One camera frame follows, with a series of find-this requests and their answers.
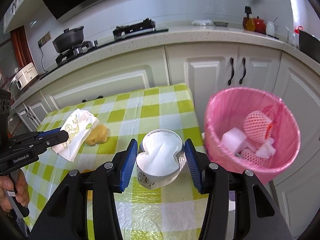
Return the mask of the crushed white paper cup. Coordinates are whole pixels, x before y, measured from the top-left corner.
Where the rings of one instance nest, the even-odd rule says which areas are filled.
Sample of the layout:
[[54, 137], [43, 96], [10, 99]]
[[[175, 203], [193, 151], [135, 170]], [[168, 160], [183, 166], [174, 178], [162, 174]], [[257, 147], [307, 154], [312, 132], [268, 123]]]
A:
[[154, 190], [172, 183], [187, 162], [180, 136], [168, 129], [156, 129], [142, 140], [136, 157], [137, 180]]

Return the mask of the white floral paper carton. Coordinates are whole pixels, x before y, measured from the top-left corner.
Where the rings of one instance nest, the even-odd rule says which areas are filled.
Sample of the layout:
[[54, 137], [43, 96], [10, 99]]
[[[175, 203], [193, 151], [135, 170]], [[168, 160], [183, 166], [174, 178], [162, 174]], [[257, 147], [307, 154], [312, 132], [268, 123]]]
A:
[[74, 162], [81, 145], [99, 124], [99, 119], [92, 113], [77, 108], [69, 115], [60, 129], [68, 133], [68, 140], [51, 147], [51, 149], [67, 161]]

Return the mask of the pink foam fruit net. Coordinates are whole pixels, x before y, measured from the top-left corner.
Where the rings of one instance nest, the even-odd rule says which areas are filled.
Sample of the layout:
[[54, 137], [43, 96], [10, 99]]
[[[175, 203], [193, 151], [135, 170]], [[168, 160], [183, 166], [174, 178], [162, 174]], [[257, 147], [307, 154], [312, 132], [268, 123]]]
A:
[[244, 133], [255, 142], [264, 143], [271, 137], [273, 120], [261, 111], [252, 111], [244, 119]]

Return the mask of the white foam block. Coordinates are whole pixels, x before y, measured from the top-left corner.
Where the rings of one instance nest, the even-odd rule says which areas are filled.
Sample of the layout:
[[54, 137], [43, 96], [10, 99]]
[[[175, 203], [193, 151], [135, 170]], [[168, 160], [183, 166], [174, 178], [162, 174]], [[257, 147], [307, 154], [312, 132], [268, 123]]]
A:
[[246, 148], [251, 151], [254, 150], [247, 135], [236, 127], [223, 134], [221, 143], [233, 154], [241, 153]]

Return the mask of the white paper towel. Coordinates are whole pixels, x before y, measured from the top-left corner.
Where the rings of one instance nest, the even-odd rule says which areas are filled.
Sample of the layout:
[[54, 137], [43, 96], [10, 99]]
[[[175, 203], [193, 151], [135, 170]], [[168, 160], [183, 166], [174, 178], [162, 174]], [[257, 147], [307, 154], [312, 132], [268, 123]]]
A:
[[275, 155], [276, 149], [273, 147], [274, 139], [268, 138], [256, 151], [255, 155], [262, 159], [269, 159]]

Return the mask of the pink bag lined trash bin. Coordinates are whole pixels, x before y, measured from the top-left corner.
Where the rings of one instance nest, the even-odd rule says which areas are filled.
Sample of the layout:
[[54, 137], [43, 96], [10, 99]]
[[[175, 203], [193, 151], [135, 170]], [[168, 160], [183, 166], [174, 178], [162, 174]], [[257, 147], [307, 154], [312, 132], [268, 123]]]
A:
[[300, 130], [281, 98], [248, 87], [229, 88], [207, 103], [204, 145], [210, 161], [231, 172], [252, 170], [266, 184], [294, 162]]

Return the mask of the yellow sponge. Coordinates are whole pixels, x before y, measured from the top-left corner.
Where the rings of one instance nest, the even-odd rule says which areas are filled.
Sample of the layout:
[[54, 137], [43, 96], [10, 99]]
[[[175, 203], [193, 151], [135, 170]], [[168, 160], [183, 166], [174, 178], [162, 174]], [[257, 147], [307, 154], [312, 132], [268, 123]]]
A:
[[107, 128], [103, 124], [96, 126], [85, 140], [85, 143], [89, 146], [95, 146], [107, 141]]

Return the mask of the small pink foam net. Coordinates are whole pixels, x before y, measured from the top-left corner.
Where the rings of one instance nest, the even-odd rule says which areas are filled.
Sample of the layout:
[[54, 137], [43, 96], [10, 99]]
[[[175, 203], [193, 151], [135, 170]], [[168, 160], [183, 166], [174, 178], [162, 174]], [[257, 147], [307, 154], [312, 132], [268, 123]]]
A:
[[243, 159], [253, 163], [254, 165], [261, 166], [264, 163], [264, 159], [257, 156], [253, 151], [249, 148], [245, 148], [240, 152], [240, 155]]

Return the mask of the green checkered tablecloth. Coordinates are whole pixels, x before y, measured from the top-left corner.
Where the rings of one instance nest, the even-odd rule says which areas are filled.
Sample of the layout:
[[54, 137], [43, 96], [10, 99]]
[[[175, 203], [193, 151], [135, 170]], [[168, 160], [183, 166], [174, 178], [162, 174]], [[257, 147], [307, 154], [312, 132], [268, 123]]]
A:
[[75, 159], [47, 146], [23, 166], [29, 239], [198, 239], [207, 196], [192, 152], [204, 151], [189, 88], [181, 83], [109, 96], [49, 113], [38, 135], [65, 133], [77, 110], [97, 117], [107, 140]]

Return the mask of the white cabinet door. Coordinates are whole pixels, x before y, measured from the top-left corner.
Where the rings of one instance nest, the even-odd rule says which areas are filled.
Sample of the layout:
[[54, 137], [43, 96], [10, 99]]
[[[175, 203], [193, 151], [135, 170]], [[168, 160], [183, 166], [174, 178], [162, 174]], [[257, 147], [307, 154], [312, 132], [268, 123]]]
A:
[[99, 96], [169, 85], [163, 46], [122, 54], [76, 70], [41, 89], [52, 109]]

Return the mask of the black cooking pot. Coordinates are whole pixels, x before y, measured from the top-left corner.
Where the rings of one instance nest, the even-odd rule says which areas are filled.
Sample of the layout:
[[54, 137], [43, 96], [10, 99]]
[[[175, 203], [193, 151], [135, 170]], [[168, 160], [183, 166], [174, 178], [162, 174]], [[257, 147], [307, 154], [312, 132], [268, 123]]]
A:
[[53, 46], [56, 52], [61, 54], [74, 46], [82, 44], [82, 42], [84, 42], [84, 26], [65, 29], [63, 34], [53, 41]]

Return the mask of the black gas stove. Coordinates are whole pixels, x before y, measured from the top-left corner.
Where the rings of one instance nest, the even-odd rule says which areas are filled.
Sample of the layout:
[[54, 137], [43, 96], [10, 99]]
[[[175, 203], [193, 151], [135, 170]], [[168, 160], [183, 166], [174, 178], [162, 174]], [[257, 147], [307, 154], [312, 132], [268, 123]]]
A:
[[169, 31], [168, 28], [158, 28], [156, 27], [156, 22], [146, 18], [142, 22], [135, 23], [132, 25], [122, 25], [117, 26], [113, 30], [113, 35], [99, 40], [86, 41], [78, 46], [59, 54], [55, 59], [57, 66], [63, 66], [78, 57], [81, 57], [87, 53], [97, 50], [101, 47], [109, 46], [124, 40], [128, 40], [135, 37], [140, 37], [144, 35], [164, 33]]

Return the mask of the metal dish on counter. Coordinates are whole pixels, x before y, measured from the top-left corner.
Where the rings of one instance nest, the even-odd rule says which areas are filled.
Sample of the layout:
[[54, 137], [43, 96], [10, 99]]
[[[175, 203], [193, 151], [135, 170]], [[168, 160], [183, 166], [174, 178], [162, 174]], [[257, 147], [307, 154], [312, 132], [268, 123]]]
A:
[[228, 22], [220, 22], [220, 21], [214, 21], [214, 25], [217, 27], [228, 27]]

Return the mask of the amber oil bottle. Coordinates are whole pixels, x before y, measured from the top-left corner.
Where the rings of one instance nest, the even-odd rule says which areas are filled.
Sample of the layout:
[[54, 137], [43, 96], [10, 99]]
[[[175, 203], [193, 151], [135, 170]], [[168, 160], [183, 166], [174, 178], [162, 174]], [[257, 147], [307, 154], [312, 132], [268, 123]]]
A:
[[246, 16], [242, 20], [243, 28], [247, 31], [255, 31], [255, 23], [252, 18], [251, 7], [245, 6], [245, 14], [246, 14]]

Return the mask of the red lidded pot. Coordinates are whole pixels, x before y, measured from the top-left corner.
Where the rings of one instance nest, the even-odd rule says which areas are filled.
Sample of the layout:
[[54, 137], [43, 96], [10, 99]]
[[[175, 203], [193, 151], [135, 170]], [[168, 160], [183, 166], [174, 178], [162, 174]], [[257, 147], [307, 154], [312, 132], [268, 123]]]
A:
[[253, 18], [253, 22], [255, 24], [255, 32], [266, 34], [266, 24], [263, 19], [257, 16], [256, 18]]

